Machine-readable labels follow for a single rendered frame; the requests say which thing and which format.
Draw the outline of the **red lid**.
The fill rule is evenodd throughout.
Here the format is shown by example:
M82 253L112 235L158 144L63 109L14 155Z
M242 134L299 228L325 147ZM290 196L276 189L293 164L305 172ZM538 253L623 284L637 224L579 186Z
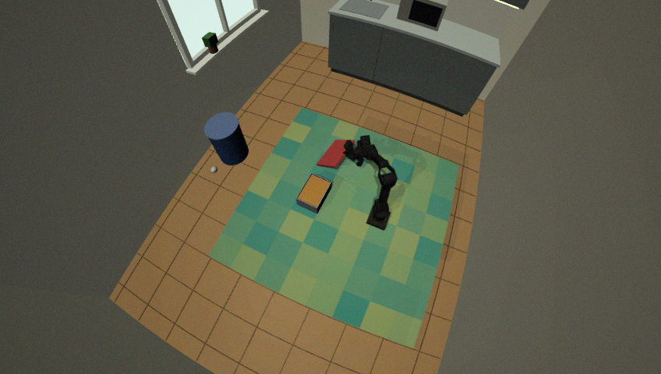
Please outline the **red lid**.
M346 151L344 148L346 142L347 140L335 140L316 163L317 166L336 168L346 155L343 153Z

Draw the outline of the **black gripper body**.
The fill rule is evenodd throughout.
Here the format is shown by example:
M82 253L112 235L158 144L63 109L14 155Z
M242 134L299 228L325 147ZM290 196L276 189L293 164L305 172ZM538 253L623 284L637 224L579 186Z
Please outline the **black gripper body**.
M355 160L358 160L358 162L356 162L356 164L357 164L358 166L361 166L362 163L363 163L363 161L364 161L364 158L363 158L363 156L361 155L362 147L361 147L360 149L357 149L357 148L354 148L353 145L354 145L354 144L352 143L351 140L347 140L346 144L344 145L344 148L345 148L349 153L352 153L352 155L354 156Z

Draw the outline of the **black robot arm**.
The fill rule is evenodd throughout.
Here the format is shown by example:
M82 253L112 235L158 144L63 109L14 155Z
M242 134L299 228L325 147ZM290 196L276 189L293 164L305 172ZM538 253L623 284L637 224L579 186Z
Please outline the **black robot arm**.
M358 146L356 147L357 149L361 150L361 155L363 157L366 157L369 161L372 160L375 164L378 165L379 171L378 171L378 178L380 181L381 190L380 190L380 195L379 199L374 200L374 205L373 205L373 219L374 221L377 222L384 222L384 218L386 215L390 214L389 210L389 205L387 203L391 188L394 187L396 181L397 181L397 175L395 173L395 170L390 166L389 161L383 159L379 154L376 149L376 147L370 144L370 137L369 135L366 136L360 136L360 140L357 142ZM380 170L381 168L387 167L391 173L386 173L381 175Z

